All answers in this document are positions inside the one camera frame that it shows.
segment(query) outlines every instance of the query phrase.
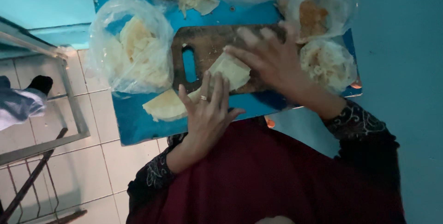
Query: wooden cutting board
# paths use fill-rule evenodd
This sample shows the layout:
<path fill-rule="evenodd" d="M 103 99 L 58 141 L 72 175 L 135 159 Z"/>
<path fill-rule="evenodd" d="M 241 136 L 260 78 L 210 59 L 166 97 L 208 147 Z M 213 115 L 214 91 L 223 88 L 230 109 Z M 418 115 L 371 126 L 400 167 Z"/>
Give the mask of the wooden cutting board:
<path fill-rule="evenodd" d="M 246 48 L 244 41 L 238 37 L 236 31 L 239 27 L 247 27 L 257 36 L 260 29 L 268 27 L 277 33 L 280 40 L 284 40 L 285 33 L 277 24 L 252 24 L 252 25 L 220 25 L 220 26 L 194 26 L 178 29 L 172 42 L 172 59 L 174 63 L 174 89 L 183 84 L 188 92 L 197 90 L 202 85 L 203 73 L 208 70 L 215 60 L 223 53 L 226 45 Z M 194 52 L 194 64 L 197 80 L 186 80 L 182 53 L 191 49 Z M 248 83 L 230 94 L 243 94 L 264 91 L 268 87 L 259 79 L 257 72 L 251 71 Z"/>

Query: black embroidered top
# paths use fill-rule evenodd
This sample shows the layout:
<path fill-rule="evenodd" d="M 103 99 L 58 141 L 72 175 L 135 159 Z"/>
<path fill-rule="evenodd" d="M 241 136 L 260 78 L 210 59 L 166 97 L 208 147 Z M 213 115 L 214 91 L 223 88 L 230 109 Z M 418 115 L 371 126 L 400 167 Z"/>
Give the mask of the black embroidered top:
<path fill-rule="evenodd" d="M 399 144 L 386 129 L 384 122 L 357 103 L 347 100 L 341 114 L 324 124 L 340 140 L 341 149 L 336 160 L 358 168 L 376 183 L 399 190 L 400 173 L 396 152 Z M 152 198 L 174 180 L 174 173 L 166 165 L 166 155 L 185 136 L 179 134 L 168 137 L 169 147 L 138 171 L 136 179 L 128 185 L 130 209 Z"/>

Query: metal frame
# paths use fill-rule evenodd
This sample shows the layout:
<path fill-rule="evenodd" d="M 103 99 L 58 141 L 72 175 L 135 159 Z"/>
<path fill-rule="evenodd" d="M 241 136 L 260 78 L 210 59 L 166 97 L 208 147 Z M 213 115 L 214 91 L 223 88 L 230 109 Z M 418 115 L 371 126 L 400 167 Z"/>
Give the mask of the metal frame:
<path fill-rule="evenodd" d="M 33 218 L 28 221 L 33 221 L 38 218 L 53 214 L 55 216 L 56 220 L 51 223 L 59 223 L 59 224 L 69 223 L 72 220 L 79 218 L 82 215 L 86 214 L 87 211 L 84 210 L 84 211 L 80 211 L 80 212 L 75 212 L 74 214 L 66 216 L 64 218 L 60 218 L 60 219 L 58 218 L 57 207 L 58 207 L 59 201 L 58 201 L 57 192 L 56 192 L 54 182 L 52 180 L 51 172 L 50 172 L 47 162 L 56 147 L 59 147 L 64 144 L 89 137 L 90 132 L 89 132 L 88 127 L 86 125 L 86 121 L 83 118 L 83 115 L 81 114 L 80 106 L 77 102 L 77 99 L 74 97 L 74 94 L 72 92 L 72 88 L 71 88 L 71 85 L 69 82 L 68 74 L 66 72 L 67 56 L 64 53 L 58 52 L 56 47 L 48 45 L 42 41 L 37 40 L 36 38 L 31 37 L 29 34 L 26 34 L 25 30 L 19 29 L 17 27 L 14 27 L 14 26 L 4 23 L 2 21 L 0 21 L 0 40 L 3 40 L 4 42 L 6 42 L 8 44 L 21 46 L 24 48 L 28 48 L 31 51 L 35 51 L 37 53 L 47 55 L 49 59 L 54 59 L 57 62 L 59 72 L 62 76 L 63 85 L 66 90 L 66 94 L 62 95 L 62 96 L 52 97 L 52 98 L 49 98 L 48 100 L 53 100 L 53 99 L 58 99 L 58 98 L 63 98 L 63 97 L 68 98 L 69 105 L 70 105 L 71 111 L 72 111 L 72 115 L 74 117 L 75 125 L 76 125 L 77 131 L 78 131 L 78 134 L 75 134 L 75 135 L 69 136 L 69 137 L 64 137 L 64 135 L 67 132 L 67 128 L 63 128 L 55 140 L 45 142 L 42 144 L 38 144 L 38 145 L 34 145 L 31 147 L 23 148 L 23 149 L 14 150 L 14 151 L 11 151 L 8 153 L 0 154 L 0 166 L 7 165 L 7 169 L 8 169 L 11 181 L 12 181 L 12 185 L 14 187 L 15 194 L 16 194 L 14 200 L 10 203 L 10 205 L 8 206 L 8 208 L 6 210 L 3 210 L 3 207 L 0 205 L 0 224 L 7 223 L 8 219 L 11 217 L 11 215 L 14 213 L 14 210 L 17 207 L 20 207 L 20 210 L 21 210 L 20 218 L 18 221 L 20 223 L 21 217 L 23 215 L 23 209 L 22 209 L 20 202 L 25 197 L 26 193 L 28 192 L 28 190 L 30 189 L 31 186 L 34 191 L 34 195 L 36 197 L 39 210 L 37 212 L 36 218 Z M 6 59 L 17 59 L 17 58 L 18 57 L 10 57 L 10 58 L 5 58 L 5 60 Z M 37 165 L 37 167 L 35 168 L 35 170 L 31 173 L 30 169 L 29 169 L 29 164 L 28 164 L 27 158 L 35 157 L 40 154 L 43 154 L 43 158 L 40 160 L 40 162 Z M 29 178 L 25 182 L 23 187 L 19 191 L 17 191 L 9 164 L 11 164 L 15 161 L 20 161 L 20 160 L 24 160 L 27 170 L 28 170 L 28 173 L 29 173 Z M 34 186 L 34 181 L 36 180 L 36 178 L 40 174 L 40 172 L 43 170 L 44 166 L 46 166 L 46 168 L 47 168 L 48 175 L 51 180 L 52 188 L 54 190 L 54 195 L 55 195 L 55 198 L 57 201 L 57 205 L 55 206 L 53 212 L 46 214 L 46 215 L 39 216 L 40 202 L 39 202 L 36 188 Z"/>

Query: tiled floor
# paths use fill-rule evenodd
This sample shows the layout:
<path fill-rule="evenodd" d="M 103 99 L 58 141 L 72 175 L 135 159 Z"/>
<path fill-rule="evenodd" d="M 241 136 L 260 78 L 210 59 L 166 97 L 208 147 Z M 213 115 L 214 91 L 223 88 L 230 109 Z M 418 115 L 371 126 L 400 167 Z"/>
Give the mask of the tiled floor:
<path fill-rule="evenodd" d="M 50 59 L 43 57 L 0 61 L 0 75 L 8 76 L 13 88 L 26 88 L 37 75 L 51 76 L 54 85 L 50 97 L 66 93 L 56 69 Z M 129 197 L 125 192 L 128 182 L 144 164 L 168 146 L 167 141 L 161 138 L 122 147 L 108 84 L 88 71 L 85 50 L 69 52 L 67 71 L 91 136 L 56 148 L 48 162 L 59 198 L 58 216 L 87 209 L 88 213 L 74 224 L 124 224 L 129 212 Z M 45 116 L 0 131 L 0 153 L 51 141 L 63 127 L 69 129 L 67 136 L 77 133 L 69 102 L 66 98 L 51 100 Z M 29 160 L 31 172 L 38 159 Z M 11 164 L 9 169 L 18 190 L 27 179 L 27 166 L 21 162 Z M 46 168 L 35 186 L 40 215 L 52 212 L 57 202 Z M 14 195 L 8 168 L 1 167 L 0 200 L 4 208 Z M 39 208 L 32 188 L 22 201 L 22 208 L 21 221 L 36 216 Z M 17 209 L 9 223 L 16 223 L 19 216 L 20 210 Z M 53 218 L 50 215 L 29 223 L 47 223 Z"/>

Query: blue tray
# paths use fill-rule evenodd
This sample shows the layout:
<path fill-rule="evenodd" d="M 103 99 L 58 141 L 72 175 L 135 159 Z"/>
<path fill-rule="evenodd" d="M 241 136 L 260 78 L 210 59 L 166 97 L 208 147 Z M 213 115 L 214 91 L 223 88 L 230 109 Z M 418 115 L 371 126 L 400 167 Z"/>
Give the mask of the blue tray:
<path fill-rule="evenodd" d="M 96 10 L 108 0 L 95 0 Z M 272 24 L 277 23 L 281 16 L 273 5 L 273 2 L 266 2 L 252 7 L 235 6 L 235 11 L 230 11 L 231 5 L 224 1 L 210 14 L 201 16 L 195 10 L 187 11 L 186 19 L 178 10 L 172 10 L 165 14 L 166 18 L 176 32 L 181 27 L 205 26 L 205 25 L 226 25 L 226 24 Z M 355 49 L 352 40 L 351 30 L 346 32 L 342 41 L 349 52 L 355 58 Z M 348 87 L 343 92 L 343 96 L 357 96 L 362 93 L 362 89 Z M 113 92 L 113 102 L 117 123 L 120 133 L 120 140 L 123 145 L 132 145 L 154 138 L 166 137 L 172 134 L 187 131 L 187 118 L 173 122 L 154 122 L 151 115 L 148 115 L 142 108 L 142 104 L 156 97 L 158 94 L 125 94 Z M 288 105 L 283 96 L 274 92 L 266 91 L 252 94 L 242 94 L 230 96 L 230 106 L 243 108 L 245 114 L 237 119 L 248 119 L 256 116 L 267 115 L 279 112 L 283 109 L 296 107 Z"/>

